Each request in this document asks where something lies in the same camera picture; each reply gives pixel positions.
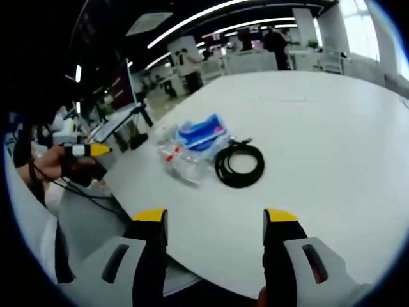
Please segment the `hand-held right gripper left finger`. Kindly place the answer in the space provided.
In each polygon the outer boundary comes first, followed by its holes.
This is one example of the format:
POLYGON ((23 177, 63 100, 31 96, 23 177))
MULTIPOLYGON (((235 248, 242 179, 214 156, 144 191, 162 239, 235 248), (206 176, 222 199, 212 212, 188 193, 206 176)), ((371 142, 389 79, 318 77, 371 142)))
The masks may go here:
POLYGON ((166 277, 167 210, 137 213, 59 289, 74 306, 161 306, 166 277))

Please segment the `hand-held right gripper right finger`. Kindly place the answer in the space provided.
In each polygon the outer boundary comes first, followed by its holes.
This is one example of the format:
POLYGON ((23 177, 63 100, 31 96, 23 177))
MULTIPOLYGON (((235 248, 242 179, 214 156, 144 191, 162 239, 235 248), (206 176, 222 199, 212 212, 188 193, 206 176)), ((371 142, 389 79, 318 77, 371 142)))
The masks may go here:
POLYGON ((354 306, 372 288, 355 281, 344 259, 287 211, 263 211, 263 246, 267 306, 354 306))

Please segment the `person's left hand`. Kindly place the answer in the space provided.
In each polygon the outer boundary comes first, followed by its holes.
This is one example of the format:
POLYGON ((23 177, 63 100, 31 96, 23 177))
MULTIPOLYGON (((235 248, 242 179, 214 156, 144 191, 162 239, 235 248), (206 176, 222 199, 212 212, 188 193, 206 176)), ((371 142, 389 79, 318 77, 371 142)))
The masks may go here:
POLYGON ((51 182, 61 177, 67 177, 76 171, 94 166, 96 161, 91 157, 76 157, 68 154, 64 146, 55 145, 40 158, 32 162, 36 178, 41 182, 51 182))

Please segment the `person's right hand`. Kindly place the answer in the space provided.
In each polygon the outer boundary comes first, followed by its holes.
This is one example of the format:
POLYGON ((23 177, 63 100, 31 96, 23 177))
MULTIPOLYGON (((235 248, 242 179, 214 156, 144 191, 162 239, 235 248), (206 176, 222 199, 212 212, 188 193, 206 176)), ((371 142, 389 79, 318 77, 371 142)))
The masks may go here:
POLYGON ((268 307, 268 292, 267 292, 266 286, 264 286, 260 290, 256 306, 257 307, 268 307))

